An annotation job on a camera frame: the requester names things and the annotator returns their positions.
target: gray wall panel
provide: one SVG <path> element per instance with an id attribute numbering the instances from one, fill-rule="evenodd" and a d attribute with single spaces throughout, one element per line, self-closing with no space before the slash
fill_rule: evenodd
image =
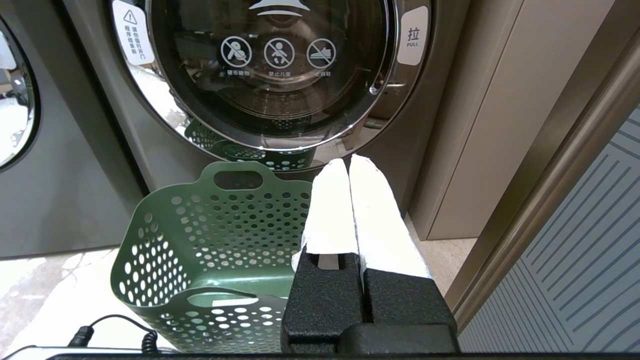
<path id="1" fill-rule="evenodd" d="M 640 107 L 460 334 L 466 352 L 640 351 Z"/>

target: white label sticker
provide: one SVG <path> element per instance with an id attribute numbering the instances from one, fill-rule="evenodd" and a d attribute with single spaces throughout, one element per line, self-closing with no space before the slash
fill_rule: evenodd
<path id="1" fill-rule="evenodd" d="M 143 65 L 154 62 L 153 49 L 147 33 L 147 18 L 142 9 L 114 0 L 113 20 L 122 51 L 131 65 Z"/>
<path id="2" fill-rule="evenodd" d="M 413 9 L 402 16 L 398 62 L 418 65 L 422 60 L 424 44 L 429 33 L 429 10 L 426 6 Z"/>
<path id="3" fill-rule="evenodd" d="M 9 42 L 4 37 L 4 34 L 0 33 L 0 69 L 13 70 L 16 67 L 15 59 L 9 48 Z"/>

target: gray appliance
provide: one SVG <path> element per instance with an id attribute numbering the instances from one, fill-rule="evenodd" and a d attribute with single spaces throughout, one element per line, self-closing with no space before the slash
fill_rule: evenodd
<path id="1" fill-rule="evenodd" d="M 357 152 L 404 213 L 468 0 L 63 0 L 151 190 Z"/>
<path id="2" fill-rule="evenodd" d="M 120 243 L 143 195 L 69 33 L 0 0 L 0 258 Z"/>

